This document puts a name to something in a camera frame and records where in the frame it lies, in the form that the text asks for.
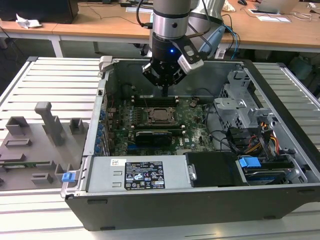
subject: barcode sticker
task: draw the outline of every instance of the barcode sticker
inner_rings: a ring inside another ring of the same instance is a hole
[[[110,166],[116,167],[116,166],[124,166],[127,162],[127,159],[111,159]]]

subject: computer mouse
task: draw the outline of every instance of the computer mouse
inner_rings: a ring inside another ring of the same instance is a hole
[[[243,6],[247,6],[247,1],[246,0],[239,0],[238,4],[241,4]]]

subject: wooden desk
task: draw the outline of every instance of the wooden desk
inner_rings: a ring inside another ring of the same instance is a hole
[[[254,3],[248,1],[247,6],[237,3],[237,0],[229,0],[236,12],[222,12],[230,14],[233,29],[240,35],[240,49],[279,50],[292,52],[320,52],[320,19],[318,14],[313,14],[316,20],[303,21],[292,15],[285,15],[291,23],[260,21],[248,9],[254,9]],[[309,13],[307,3],[299,2],[294,11]],[[228,16],[223,17],[224,23],[230,26]],[[232,36],[227,33],[223,36],[219,48],[226,49],[232,42]]]
[[[243,8],[243,5],[237,3],[238,0],[229,1],[236,12],[223,11],[222,15],[230,14],[232,17],[233,29],[241,38],[240,49],[320,53],[318,14],[313,14],[316,20],[311,22],[296,19],[292,15],[287,15],[292,23],[260,21],[246,14],[247,12],[254,16],[248,11],[254,8],[252,2],[248,1],[248,5]],[[294,10],[300,13],[310,11],[304,2],[299,2]],[[149,22],[150,14],[141,13],[140,19],[142,22]],[[228,16],[224,16],[223,19],[226,25],[230,25]],[[98,48],[97,42],[142,44],[149,42],[149,30],[138,25],[135,13],[126,12],[126,8],[119,5],[96,6],[79,3],[79,13],[73,24],[43,23],[43,27],[40,28],[24,29],[15,22],[3,22],[2,26],[12,38],[50,40],[57,57],[63,57],[61,41],[94,42],[95,50]],[[6,35],[0,31],[0,37]],[[218,50],[224,52],[231,42],[231,34],[226,33]]]
[[[79,3],[78,6],[79,12],[72,24],[57,24],[54,35],[149,39],[150,31],[142,28],[136,14],[126,12],[125,7],[93,6],[90,3]],[[143,23],[150,22],[150,13],[140,13],[139,17]]]
[[[57,23],[43,22],[41,24],[42,27],[25,29],[23,27],[20,27],[15,21],[0,20],[0,26],[11,38],[51,40],[51,38],[53,37],[53,30],[55,26],[57,26]],[[7,35],[0,29],[0,47],[2,49],[7,48],[7,45],[4,41],[6,37]]]

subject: blue plastic tab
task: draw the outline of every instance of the blue plastic tab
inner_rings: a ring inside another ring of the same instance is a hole
[[[74,183],[76,181],[76,173],[75,172],[66,172],[62,175],[63,183]]]
[[[242,168],[261,168],[261,163],[257,157],[253,156],[244,156],[239,159],[239,163]]]

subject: warning label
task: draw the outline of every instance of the warning label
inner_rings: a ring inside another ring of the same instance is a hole
[[[165,189],[162,161],[126,162],[124,176],[126,190]]]

